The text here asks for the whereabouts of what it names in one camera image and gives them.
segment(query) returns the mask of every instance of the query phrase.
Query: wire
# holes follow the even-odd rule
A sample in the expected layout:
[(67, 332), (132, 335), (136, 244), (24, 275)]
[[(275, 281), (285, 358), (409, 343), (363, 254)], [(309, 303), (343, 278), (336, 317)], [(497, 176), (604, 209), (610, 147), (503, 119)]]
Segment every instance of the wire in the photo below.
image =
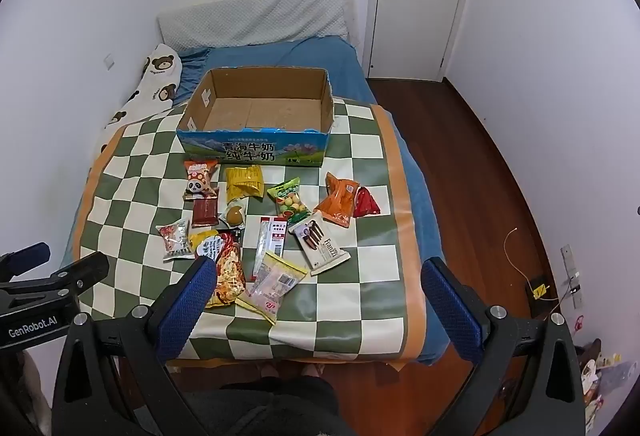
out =
[[(527, 284), (529, 285), (529, 289), (531, 290), (531, 294), (533, 297), (536, 296), (536, 293), (533, 291), (533, 287), (531, 286), (531, 282), (529, 280), (529, 277), (527, 277), (526, 275), (524, 275), (524, 273), (522, 273), (522, 271), (516, 267), (516, 265), (514, 265), (511, 262), (511, 259), (509, 257), (509, 254), (507, 254), (507, 239), (509, 239), (509, 236), (511, 236), (518, 228), (514, 228), (513, 230), (511, 230), (511, 232), (509, 232), (509, 234), (507, 234), (507, 236), (504, 238), (504, 242), (502, 243), (502, 249), (504, 250), (504, 255), (507, 257), (507, 261), (509, 261), (509, 264), (518, 271), (518, 273), (523, 276), (526, 280), (527, 280)], [(564, 298), (566, 297), (566, 294), (569, 293), (569, 289), (571, 288), (571, 280), (569, 280), (569, 287), (567, 288), (564, 296), (562, 297), (562, 299), (560, 299), (559, 297), (556, 297), (555, 299), (544, 299), (543, 297), (538, 297), (538, 299), (536, 299), (537, 301), (559, 301), (559, 303), (556, 305), (556, 307), (554, 308), (554, 310), (561, 304), (562, 301), (564, 301)]]

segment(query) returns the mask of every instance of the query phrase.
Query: checkered blanket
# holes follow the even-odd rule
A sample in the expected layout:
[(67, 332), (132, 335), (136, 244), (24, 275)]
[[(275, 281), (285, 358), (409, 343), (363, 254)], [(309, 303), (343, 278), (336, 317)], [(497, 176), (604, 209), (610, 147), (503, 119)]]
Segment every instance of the checkered blanket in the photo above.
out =
[[(263, 166), (266, 187), (296, 176), (300, 198), (312, 209), (326, 196), (327, 171), (366, 186), (381, 214), (328, 225), (350, 254), (347, 262), (305, 279), (283, 299), (278, 321), (231, 305), (203, 312), (180, 358), (415, 358), (426, 331), (420, 258), (398, 142), (388, 115), (376, 105), (335, 100), (335, 123), (321, 169)], [(125, 316), (151, 304), (193, 262), (163, 262), (156, 225), (189, 218), (182, 199), (184, 151), (175, 129), (185, 106), (121, 128), (90, 173), (73, 233), (75, 257), (101, 251), (110, 261), (105, 280), (80, 296), (96, 320)], [(214, 174), (220, 208), (226, 205), (225, 166)], [(242, 261), (252, 270), (258, 226), (275, 215), (274, 202), (246, 198)], [(301, 247), (287, 235), (283, 257), (306, 266)]]

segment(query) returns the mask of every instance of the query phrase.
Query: metal bolt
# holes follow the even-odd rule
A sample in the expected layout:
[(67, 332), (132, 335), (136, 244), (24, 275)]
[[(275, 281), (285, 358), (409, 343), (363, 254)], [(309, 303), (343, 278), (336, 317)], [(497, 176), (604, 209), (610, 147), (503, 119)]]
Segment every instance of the metal bolt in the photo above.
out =
[(491, 307), (491, 315), (493, 315), (497, 319), (504, 319), (507, 317), (507, 310), (505, 310), (502, 306), (492, 306)]
[(558, 326), (562, 326), (564, 324), (564, 317), (562, 317), (562, 314), (552, 313), (551, 322), (553, 324), (557, 324)]
[(138, 304), (133, 310), (131, 310), (131, 314), (136, 319), (142, 319), (149, 312), (149, 308), (147, 308), (144, 304)]
[(84, 312), (79, 313), (74, 317), (74, 324), (77, 326), (82, 326), (86, 320), (88, 319), (88, 315)]

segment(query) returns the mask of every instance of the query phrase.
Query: person's foot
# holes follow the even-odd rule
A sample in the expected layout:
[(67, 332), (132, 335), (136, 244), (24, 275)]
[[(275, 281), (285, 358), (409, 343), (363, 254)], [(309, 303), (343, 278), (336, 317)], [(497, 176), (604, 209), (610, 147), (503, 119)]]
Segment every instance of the person's foot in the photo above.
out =
[(308, 364), (302, 368), (302, 376), (315, 376), (320, 378), (324, 371), (324, 364)]
[(264, 364), (260, 364), (258, 366), (258, 369), (260, 370), (261, 378), (265, 378), (267, 376), (275, 376), (276, 378), (280, 377), (280, 374), (276, 369), (276, 366), (274, 366), (270, 362), (265, 362)]

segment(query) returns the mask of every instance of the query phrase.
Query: barcode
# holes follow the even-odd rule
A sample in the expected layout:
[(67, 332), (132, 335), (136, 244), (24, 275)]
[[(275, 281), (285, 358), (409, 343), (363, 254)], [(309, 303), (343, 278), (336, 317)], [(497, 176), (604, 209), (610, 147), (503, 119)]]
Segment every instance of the barcode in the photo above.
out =
[(279, 283), (283, 283), (283, 285), (287, 286), (293, 286), (295, 281), (296, 280), (293, 277), (289, 277), (286, 273), (283, 273), (278, 280)]

